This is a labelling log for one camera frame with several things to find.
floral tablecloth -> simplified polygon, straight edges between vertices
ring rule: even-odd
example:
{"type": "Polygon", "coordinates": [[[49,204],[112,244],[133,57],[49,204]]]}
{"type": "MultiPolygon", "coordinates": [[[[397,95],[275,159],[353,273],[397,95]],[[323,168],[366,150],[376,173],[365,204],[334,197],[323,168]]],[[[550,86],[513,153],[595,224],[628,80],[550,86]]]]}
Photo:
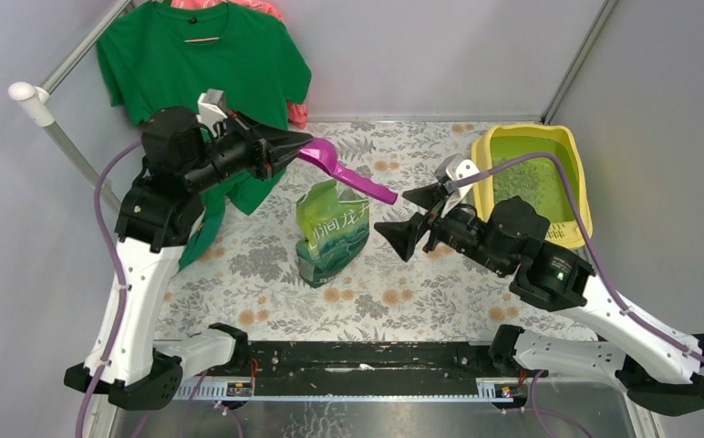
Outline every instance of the floral tablecloth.
{"type": "MultiPolygon", "coordinates": [[[[449,155],[468,155],[490,123],[314,123],[307,131],[338,148],[346,167],[395,192],[433,183],[449,155]]],[[[295,200],[328,177],[300,161],[251,216],[229,205],[215,244],[175,276],[164,295],[157,339],[223,322],[257,340],[490,341],[500,324],[573,340],[594,333],[522,303],[497,278],[445,245],[402,262],[371,229],[368,244],[334,280],[311,288],[298,276],[302,238],[295,200]]],[[[407,220],[417,207],[371,201],[371,223],[407,220]]]]}

pink clothing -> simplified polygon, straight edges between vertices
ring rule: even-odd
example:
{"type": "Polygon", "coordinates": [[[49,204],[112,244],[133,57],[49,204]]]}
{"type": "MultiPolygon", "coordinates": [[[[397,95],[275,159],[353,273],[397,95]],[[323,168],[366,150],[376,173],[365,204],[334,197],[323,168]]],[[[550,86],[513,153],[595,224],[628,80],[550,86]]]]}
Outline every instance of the pink clothing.
{"type": "MultiPolygon", "coordinates": [[[[172,0],[171,5],[172,7],[178,7],[180,9],[204,9],[205,7],[212,7],[225,1],[253,9],[254,11],[263,12],[270,16],[275,16],[278,20],[283,21],[282,14],[280,14],[276,7],[261,0],[172,0]]],[[[308,116],[309,108],[307,108],[306,105],[287,102],[287,119],[295,126],[303,129],[306,126],[308,116]]]]}

metal pole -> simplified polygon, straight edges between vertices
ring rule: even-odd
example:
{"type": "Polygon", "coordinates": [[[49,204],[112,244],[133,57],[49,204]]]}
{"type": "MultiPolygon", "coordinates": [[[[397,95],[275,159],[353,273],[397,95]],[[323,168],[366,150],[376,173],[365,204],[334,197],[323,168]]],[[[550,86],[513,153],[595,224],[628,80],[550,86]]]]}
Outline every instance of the metal pole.
{"type": "Polygon", "coordinates": [[[585,59],[588,57],[588,54],[591,53],[591,49],[594,48],[596,40],[599,38],[599,35],[605,28],[607,20],[609,20],[610,16],[615,11],[616,6],[619,2],[620,0],[605,0],[605,2],[602,4],[602,7],[599,9],[599,13],[594,19],[594,23],[591,25],[591,28],[588,29],[588,33],[585,34],[583,44],[580,45],[580,48],[577,50],[577,54],[575,55],[572,64],[570,65],[569,69],[567,69],[567,73],[562,79],[562,83],[559,84],[559,88],[556,90],[554,98],[551,99],[551,103],[548,104],[548,108],[545,109],[545,112],[541,117],[541,122],[543,123],[543,125],[550,125],[551,122],[554,120],[554,116],[559,110],[559,106],[561,106],[562,102],[564,101],[564,97],[566,96],[567,91],[569,91],[569,89],[572,87],[572,84],[575,82],[575,78],[580,72],[580,69],[583,67],[585,59]]]}
{"type": "Polygon", "coordinates": [[[129,3],[127,3],[126,7],[124,7],[124,14],[134,11],[135,7],[134,0],[129,0],[129,3]]]}
{"type": "Polygon", "coordinates": [[[81,59],[89,52],[89,50],[94,46],[94,44],[97,42],[99,37],[102,36],[102,34],[105,33],[105,31],[108,29],[108,26],[113,23],[113,21],[116,20],[116,18],[119,17],[121,14],[121,11],[124,10],[124,8],[127,7],[131,3],[131,0],[118,0],[113,7],[110,8],[110,10],[105,14],[105,16],[102,18],[102,21],[97,23],[97,25],[94,27],[94,29],[89,32],[86,37],[84,37],[83,41],[81,41],[75,48],[73,48],[73,51],[70,52],[69,55],[65,58],[64,61],[62,61],[57,68],[54,69],[54,71],[51,72],[50,75],[48,75],[48,78],[44,79],[43,82],[40,83],[40,88],[44,89],[48,94],[51,94],[54,92],[54,90],[59,87],[59,84],[62,83],[63,80],[67,77],[67,75],[70,74],[71,71],[73,71],[73,68],[75,68],[79,62],[81,62],[81,59]]]}
{"type": "MultiPolygon", "coordinates": [[[[48,126],[44,126],[43,130],[49,137],[51,137],[51,140],[57,144],[59,149],[65,154],[70,162],[76,166],[76,169],[84,175],[84,178],[86,178],[89,185],[92,187],[97,186],[99,174],[93,167],[91,167],[91,164],[89,164],[86,157],[84,157],[78,148],[76,148],[76,145],[62,130],[59,124],[54,122],[48,126]]],[[[110,182],[105,182],[105,185],[102,187],[102,197],[105,198],[105,202],[110,206],[110,208],[113,209],[114,212],[119,212],[121,208],[121,201],[119,201],[119,198],[110,189],[110,182]]]]}

metal base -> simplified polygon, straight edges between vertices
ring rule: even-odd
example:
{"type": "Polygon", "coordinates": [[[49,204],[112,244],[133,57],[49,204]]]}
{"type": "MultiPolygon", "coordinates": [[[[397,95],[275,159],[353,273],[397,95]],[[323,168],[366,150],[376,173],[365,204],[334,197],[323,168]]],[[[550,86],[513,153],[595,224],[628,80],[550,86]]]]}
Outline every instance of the metal base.
{"type": "MultiPolygon", "coordinates": [[[[595,438],[654,436],[637,434],[633,419],[617,391],[595,383],[543,381],[538,387],[543,408],[561,412],[583,424],[595,438]]],[[[185,401],[174,401],[148,419],[140,436],[176,437],[185,401]]],[[[250,401],[234,411],[244,436],[358,438],[372,436],[494,436],[545,437],[533,413],[509,410],[504,415],[490,404],[453,402],[250,401]]],[[[129,437],[141,412],[121,415],[113,437],[129,437]]],[[[556,419],[544,420],[560,437],[580,431],[556,419]]],[[[194,401],[183,428],[185,436],[237,436],[231,414],[223,416],[211,401],[194,401]]]]}
{"type": "MultiPolygon", "coordinates": [[[[494,367],[489,346],[467,342],[257,341],[249,357],[258,363],[254,394],[264,397],[488,398],[479,381],[518,377],[494,367]]],[[[249,382],[251,373],[248,365],[207,375],[249,382]]]]}

yellow plastic tub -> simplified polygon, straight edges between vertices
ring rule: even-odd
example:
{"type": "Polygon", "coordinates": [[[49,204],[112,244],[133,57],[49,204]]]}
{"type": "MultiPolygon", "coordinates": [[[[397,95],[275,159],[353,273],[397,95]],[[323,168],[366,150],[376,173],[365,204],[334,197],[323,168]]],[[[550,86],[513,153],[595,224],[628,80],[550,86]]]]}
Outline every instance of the yellow plastic tub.
{"type": "MultiPolygon", "coordinates": [[[[479,169],[487,170],[501,162],[536,151],[548,151],[562,162],[590,236],[594,232],[594,225],[585,194],[583,164],[577,153],[575,138],[566,127],[496,125],[473,143],[471,159],[479,169]]],[[[521,196],[538,214],[551,221],[547,240],[570,249],[583,246],[585,241],[567,202],[558,171],[551,161],[545,158],[529,160],[473,187],[473,203],[478,216],[484,221],[489,220],[492,208],[498,201],[515,195],[521,196]]]]}

